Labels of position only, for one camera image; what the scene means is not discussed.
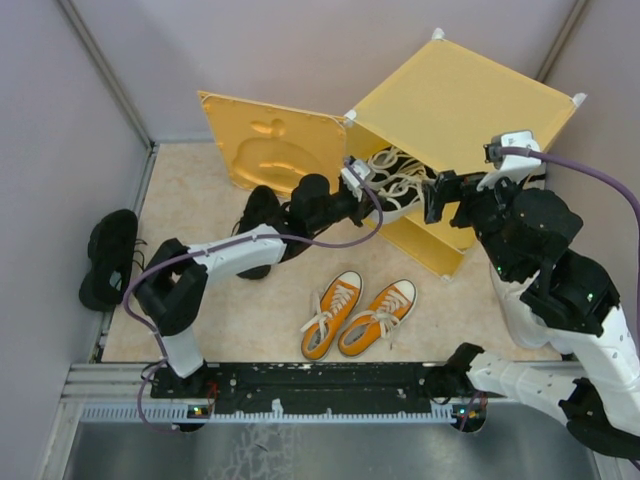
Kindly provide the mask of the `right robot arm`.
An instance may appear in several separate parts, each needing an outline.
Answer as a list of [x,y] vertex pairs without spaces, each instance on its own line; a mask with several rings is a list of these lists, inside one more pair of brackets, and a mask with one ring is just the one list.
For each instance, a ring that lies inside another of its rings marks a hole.
[[424,221],[458,209],[453,227],[474,230],[501,281],[523,285],[518,304],[547,342],[559,340],[585,371],[544,373],[463,343],[442,366],[461,396],[495,393],[560,422],[589,449],[639,460],[639,358],[619,293],[595,260],[570,249],[583,226],[555,193],[509,178],[481,188],[481,172],[445,171],[423,182]]

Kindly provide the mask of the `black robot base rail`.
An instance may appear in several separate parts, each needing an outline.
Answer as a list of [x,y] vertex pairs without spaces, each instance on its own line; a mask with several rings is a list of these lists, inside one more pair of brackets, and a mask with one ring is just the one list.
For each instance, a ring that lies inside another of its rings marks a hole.
[[191,403],[178,424],[182,431],[224,418],[270,418],[406,419],[474,432],[484,424],[490,399],[457,370],[419,362],[219,363],[203,365],[186,379],[156,363],[147,365],[141,378],[152,398]]

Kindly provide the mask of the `yellow shoe cabinet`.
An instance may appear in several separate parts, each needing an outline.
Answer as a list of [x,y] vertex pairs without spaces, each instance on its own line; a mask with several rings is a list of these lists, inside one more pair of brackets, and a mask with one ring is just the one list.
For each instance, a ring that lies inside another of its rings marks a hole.
[[548,150],[578,108],[571,97],[445,39],[431,41],[347,114],[346,152],[395,146],[440,172],[488,170],[484,145],[529,130]]

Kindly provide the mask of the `orange canvas sneaker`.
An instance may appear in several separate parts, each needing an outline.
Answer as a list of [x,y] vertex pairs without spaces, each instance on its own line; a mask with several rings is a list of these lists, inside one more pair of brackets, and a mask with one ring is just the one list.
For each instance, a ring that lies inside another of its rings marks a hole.
[[408,279],[388,285],[365,310],[347,321],[337,342],[340,353],[356,358],[378,340],[387,340],[392,348],[395,332],[411,315],[417,297],[417,288]]
[[341,327],[356,308],[362,290],[361,275],[348,270],[337,275],[323,291],[313,294],[311,318],[300,328],[301,353],[306,360],[321,361],[328,354]]

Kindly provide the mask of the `yellow cabinet door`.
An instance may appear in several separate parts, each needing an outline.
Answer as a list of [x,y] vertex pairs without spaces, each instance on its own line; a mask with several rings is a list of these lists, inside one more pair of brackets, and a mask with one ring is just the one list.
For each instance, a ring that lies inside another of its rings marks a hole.
[[206,91],[198,96],[234,185],[267,185],[289,197],[303,176],[320,174],[331,192],[338,190],[346,152],[342,118]]

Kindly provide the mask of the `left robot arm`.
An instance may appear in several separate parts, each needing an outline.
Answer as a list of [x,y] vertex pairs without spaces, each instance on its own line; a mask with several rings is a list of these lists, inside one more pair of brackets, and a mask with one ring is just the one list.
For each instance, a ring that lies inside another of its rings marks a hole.
[[153,323],[174,387],[189,397],[207,387],[193,324],[208,286],[236,275],[261,279],[272,266],[317,244],[318,235],[332,225],[344,219],[360,225],[379,206],[364,175],[347,167],[336,193],[330,193],[327,178],[320,174],[304,176],[285,203],[272,188],[255,187],[229,238],[192,246],[175,238],[165,241],[125,296],[138,302],[140,322]]

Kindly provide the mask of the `black white sneaker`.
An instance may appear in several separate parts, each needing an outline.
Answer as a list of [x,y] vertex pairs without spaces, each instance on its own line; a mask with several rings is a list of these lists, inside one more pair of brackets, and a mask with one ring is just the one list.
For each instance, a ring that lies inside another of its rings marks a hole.
[[412,185],[434,180],[436,172],[397,147],[386,147],[366,160],[373,177],[370,188],[380,196],[404,194]]
[[402,218],[422,204],[424,199],[422,185],[424,181],[426,180],[423,180],[420,185],[415,184],[409,186],[404,194],[396,193],[389,196],[380,196],[374,191],[381,199],[383,220],[385,223],[391,223]]

